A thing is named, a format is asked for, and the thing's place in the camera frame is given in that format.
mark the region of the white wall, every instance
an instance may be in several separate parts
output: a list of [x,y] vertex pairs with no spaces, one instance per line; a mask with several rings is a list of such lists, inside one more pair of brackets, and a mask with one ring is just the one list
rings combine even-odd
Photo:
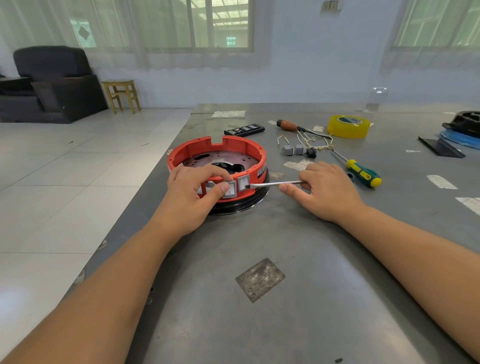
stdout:
[[[478,71],[380,70],[402,1],[344,0],[340,13],[320,15],[320,0],[275,0],[269,62],[257,69],[96,69],[96,73],[101,79],[134,79],[145,107],[363,102],[374,86],[387,87],[388,100],[395,102],[476,101]],[[265,31],[261,24],[255,30]],[[2,50],[0,41],[4,71],[8,55]]]

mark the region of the forearm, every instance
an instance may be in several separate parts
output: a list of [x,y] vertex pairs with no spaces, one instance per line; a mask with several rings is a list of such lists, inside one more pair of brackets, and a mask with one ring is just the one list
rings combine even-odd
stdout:
[[3,364],[123,363],[155,275],[175,240],[147,225],[62,301]]
[[480,360],[480,255],[373,208],[339,223],[425,311]]

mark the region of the tiled floor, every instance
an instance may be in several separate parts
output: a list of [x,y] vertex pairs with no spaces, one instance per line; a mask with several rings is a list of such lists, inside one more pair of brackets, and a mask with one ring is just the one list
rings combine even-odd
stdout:
[[0,360],[62,299],[189,117],[0,123]]

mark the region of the yellow tape roll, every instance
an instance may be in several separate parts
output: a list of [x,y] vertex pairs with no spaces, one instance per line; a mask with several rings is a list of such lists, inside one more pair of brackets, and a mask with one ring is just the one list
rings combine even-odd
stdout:
[[364,138],[370,128],[370,121],[358,116],[334,115],[330,118],[327,131],[342,138]]

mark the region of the hand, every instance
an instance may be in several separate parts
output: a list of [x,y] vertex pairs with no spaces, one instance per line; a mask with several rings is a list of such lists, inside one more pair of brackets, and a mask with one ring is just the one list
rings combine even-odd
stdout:
[[179,164],[172,170],[167,181],[168,191],[149,224],[159,226],[162,233],[176,239],[175,243],[183,235],[196,230],[228,191],[229,184],[221,182],[204,197],[198,196],[200,184],[214,176],[220,176],[224,181],[233,180],[225,169],[211,164],[198,168]]
[[281,184],[280,191],[323,220],[340,224],[343,218],[365,207],[350,178],[336,164],[310,163],[299,178],[305,181],[301,186],[311,194],[289,183]]

